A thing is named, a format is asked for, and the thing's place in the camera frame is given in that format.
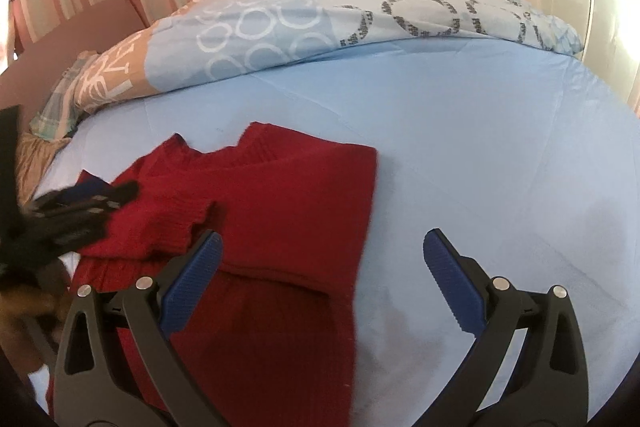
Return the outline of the patterned blue tan duvet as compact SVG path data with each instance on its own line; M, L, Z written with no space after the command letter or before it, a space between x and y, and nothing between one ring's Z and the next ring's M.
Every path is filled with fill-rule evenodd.
M445 37L584 48L570 24L525 0L192 0L101 53L70 99L91 114L351 46Z

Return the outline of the brown bed skirt fabric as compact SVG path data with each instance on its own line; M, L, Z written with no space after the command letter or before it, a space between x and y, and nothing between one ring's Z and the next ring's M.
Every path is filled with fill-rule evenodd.
M47 141L31 133L22 133L16 151L17 202L27 205L36 193L37 187L46 174L56 154L70 143L62 138Z

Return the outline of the plaid pastel pillow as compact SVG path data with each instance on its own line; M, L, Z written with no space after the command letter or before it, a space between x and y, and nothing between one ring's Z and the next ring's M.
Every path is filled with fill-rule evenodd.
M75 103L75 89L81 75L90 67L99 54L84 51L68 66L60 80L52 88L46 104L29 123L33 135L48 142L70 138L84 113Z

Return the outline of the red knit sweater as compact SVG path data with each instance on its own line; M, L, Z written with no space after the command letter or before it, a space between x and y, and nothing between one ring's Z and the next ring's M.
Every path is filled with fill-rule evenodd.
M274 124L209 153L174 135L122 172L139 196L72 283L120 291L217 232L221 265L171 338L186 369L232 425L345 426L376 167L371 147Z

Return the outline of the light blue bed sheet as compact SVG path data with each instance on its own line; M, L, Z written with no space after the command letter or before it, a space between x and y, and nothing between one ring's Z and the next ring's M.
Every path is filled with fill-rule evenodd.
M254 121L378 151L354 425L412 424L470 347L423 260L434 228L517 288L564 286L590 412L610 399L639 353L639 121L581 62L487 39L336 51L103 109L40 191L111 180L176 133L218 150Z

